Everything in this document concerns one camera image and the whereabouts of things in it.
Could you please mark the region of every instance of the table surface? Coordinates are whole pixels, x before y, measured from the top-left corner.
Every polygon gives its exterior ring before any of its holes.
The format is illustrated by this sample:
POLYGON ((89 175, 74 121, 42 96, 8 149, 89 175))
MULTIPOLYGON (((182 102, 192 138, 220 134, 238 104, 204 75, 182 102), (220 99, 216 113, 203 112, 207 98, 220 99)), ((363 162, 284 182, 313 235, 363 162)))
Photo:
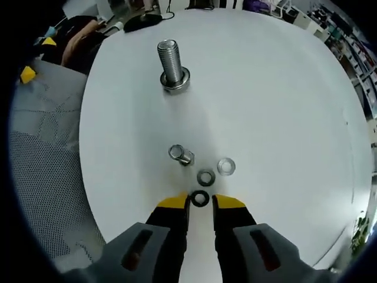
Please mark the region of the table surface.
MULTIPOLYGON (((216 171, 230 157, 235 173, 217 174, 207 191, 240 199, 316 267, 334 259, 341 246, 334 243, 366 208, 371 188, 367 125, 336 58, 298 27, 228 9, 182 11, 106 39, 85 88, 80 156, 106 242, 145 222, 165 197, 202 189, 197 171, 216 171), (191 72, 179 96, 160 85, 156 47, 166 38, 178 42, 191 72), (195 165, 171 160, 172 144, 190 149, 195 165)), ((182 282, 192 272, 221 282, 211 213, 211 205, 191 206, 182 282)))

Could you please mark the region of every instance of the yellow tag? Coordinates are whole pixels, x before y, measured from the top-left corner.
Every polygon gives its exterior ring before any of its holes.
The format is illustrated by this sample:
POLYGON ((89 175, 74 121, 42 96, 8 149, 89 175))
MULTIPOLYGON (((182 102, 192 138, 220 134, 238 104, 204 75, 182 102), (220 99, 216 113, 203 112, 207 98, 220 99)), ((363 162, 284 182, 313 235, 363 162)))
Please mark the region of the yellow tag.
POLYGON ((22 71, 20 77, 23 84, 27 84, 30 82, 37 74, 35 71, 30 68, 29 66, 26 66, 24 70, 22 71))
POLYGON ((53 45, 53 46, 57 46, 57 44, 55 43, 54 40, 52 40, 51 37, 46 38, 46 39, 42 42, 42 45, 45 45, 45 44, 53 45))

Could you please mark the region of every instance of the gray mesh chair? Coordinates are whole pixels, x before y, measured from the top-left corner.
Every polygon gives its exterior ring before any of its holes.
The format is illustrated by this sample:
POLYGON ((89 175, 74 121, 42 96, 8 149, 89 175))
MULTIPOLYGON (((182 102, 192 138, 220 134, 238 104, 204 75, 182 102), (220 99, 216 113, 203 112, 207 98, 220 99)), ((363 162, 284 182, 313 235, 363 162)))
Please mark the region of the gray mesh chair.
POLYGON ((19 84, 9 119, 9 155, 23 213, 61 271, 97 260, 105 242, 82 182, 78 129, 87 77, 36 60, 19 84))

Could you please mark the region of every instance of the bolt thread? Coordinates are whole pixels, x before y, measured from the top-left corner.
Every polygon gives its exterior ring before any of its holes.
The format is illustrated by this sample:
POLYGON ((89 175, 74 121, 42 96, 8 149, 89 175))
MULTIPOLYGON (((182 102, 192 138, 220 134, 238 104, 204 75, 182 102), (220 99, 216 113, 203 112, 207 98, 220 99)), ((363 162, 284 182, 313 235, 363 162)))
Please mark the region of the bolt thread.
POLYGON ((163 40, 158 44, 157 52, 163 65, 166 80, 170 83, 179 82, 183 77, 183 73, 176 41, 163 40))

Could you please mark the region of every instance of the large bolt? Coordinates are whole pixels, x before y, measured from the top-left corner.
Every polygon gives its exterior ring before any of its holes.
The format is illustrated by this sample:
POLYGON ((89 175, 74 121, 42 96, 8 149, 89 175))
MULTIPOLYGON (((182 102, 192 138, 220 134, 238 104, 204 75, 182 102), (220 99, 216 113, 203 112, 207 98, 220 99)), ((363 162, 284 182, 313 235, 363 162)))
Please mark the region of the large bolt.
POLYGON ((175 40, 163 40, 157 45, 158 56, 163 65, 161 84, 170 94, 182 93, 190 82, 190 72, 182 67, 178 44, 175 40))

